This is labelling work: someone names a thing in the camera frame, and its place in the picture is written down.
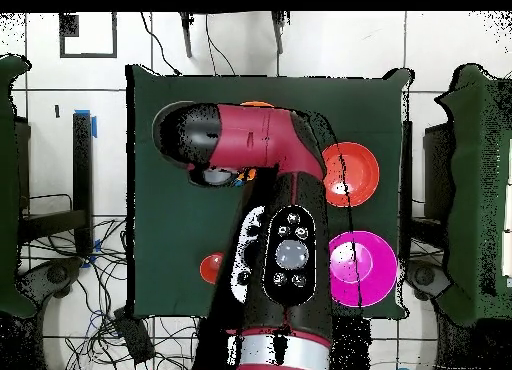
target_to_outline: control panel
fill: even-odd
[[[263,285],[285,307],[305,303],[315,292],[315,222],[304,208],[279,210],[269,227]]]

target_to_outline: white tile floor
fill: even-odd
[[[482,64],[496,76],[512,71],[512,35],[499,13],[292,12],[291,16],[291,25],[285,26],[282,35],[281,75],[382,77],[390,69],[403,66],[415,71],[410,114],[414,123],[413,194],[419,201],[424,199],[424,129],[447,120],[433,99],[448,88],[454,70],[461,64]],[[107,14],[80,17],[80,36],[66,39],[66,48],[73,52],[109,52],[111,18]],[[177,13],[144,13],[144,18],[160,39],[169,63],[184,74],[213,74],[204,16],[196,16],[191,27],[191,59],[185,55]],[[32,63],[29,73],[14,82],[12,93],[18,114],[27,115],[32,125],[32,195],[72,195],[70,119],[74,110],[89,109],[98,120],[98,137],[93,139],[95,223],[122,220],[126,214],[126,154],[119,144],[124,143],[126,135],[124,65],[142,64],[160,74],[171,73],[159,45],[145,31],[140,13],[117,14],[117,59],[59,58],[56,14],[0,15],[0,27],[0,54],[25,55]],[[209,16],[208,28],[210,38],[237,74],[276,74],[269,12]],[[230,74],[228,64],[213,52],[217,72]],[[59,118],[55,105],[59,105]],[[37,212],[65,210],[66,206],[66,199],[61,198],[33,203]],[[414,205],[414,214],[423,214],[421,204]],[[95,238],[99,239],[104,230],[105,226],[97,227]],[[108,247],[122,250],[118,236],[108,241]],[[48,257],[48,253],[31,246],[30,263],[37,264],[34,257]],[[23,268],[28,268],[28,261],[24,260]],[[108,264],[104,259],[97,263],[101,268]],[[114,275],[124,278],[126,268],[117,266]],[[98,282],[91,269],[82,269],[80,281],[88,291],[90,306],[99,308]],[[111,279],[109,291],[115,308],[124,304],[126,281]],[[371,322],[375,338],[370,347],[371,370],[395,370],[397,361],[398,366],[410,370],[432,369],[437,336],[432,305],[416,300],[407,285],[402,297],[410,312],[407,319]],[[78,347],[89,324],[90,312],[78,284],[65,299],[51,301],[44,327],[50,370],[64,370],[72,354],[63,337],[71,336],[70,341]],[[190,356],[195,348],[195,343],[190,348],[191,326],[188,318],[156,319],[154,326],[150,322],[150,334],[162,354]],[[180,329],[176,341],[162,342]],[[123,357],[117,348],[116,353]],[[179,370],[173,363],[160,361],[148,362],[148,369]],[[190,367],[190,360],[184,364]],[[94,366],[92,370],[106,367]],[[119,367],[134,370],[131,362]],[[139,365],[137,370],[146,367]]]

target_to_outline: metal stand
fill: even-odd
[[[221,12],[209,12],[209,13],[195,13],[195,14],[219,14]],[[190,43],[190,26],[194,22],[194,13],[191,12],[180,12],[181,26],[183,28],[183,38],[185,39],[185,52],[188,58],[192,58],[192,45]],[[272,23],[274,25],[274,34],[276,37],[277,52],[283,53],[283,42],[281,41],[280,29],[285,24],[285,15],[290,19],[290,11],[272,11]]]
[[[28,138],[30,127],[27,119],[17,118],[21,208],[29,196],[28,191]],[[86,258],[93,250],[92,239],[92,156],[91,119],[88,115],[73,115],[73,210],[44,215],[29,215],[20,220],[18,243],[24,244],[38,238],[74,230],[76,252]]]

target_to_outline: orange bowl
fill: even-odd
[[[324,185],[329,204],[355,207],[367,201],[377,189],[379,164],[368,148],[342,142],[326,148],[322,157],[327,167]]]

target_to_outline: dark green table cover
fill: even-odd
[[[176,101],[242,103],[264,101],[325,116],[338,142],[357,142],[378,160],[374,195],[352,209],[354,230],[368,230],[397,250],[401,155],[402,89],[409,70],[383,79],[158,76],[131,66],[135,99],[135,313],[206,316],[213,286],[202,280],[202,259],[223,251],[241,199],[241,188],[205,189],[188,183],[185,171],[155,149],[151,125],[156,113]],[[322,150],[333,143],[313,121]],[[331,237],[348,231],[346,209],[329,206]],[[357,309],[334,305],[338,315]],[[395,289],[365,317],[402,318]]]

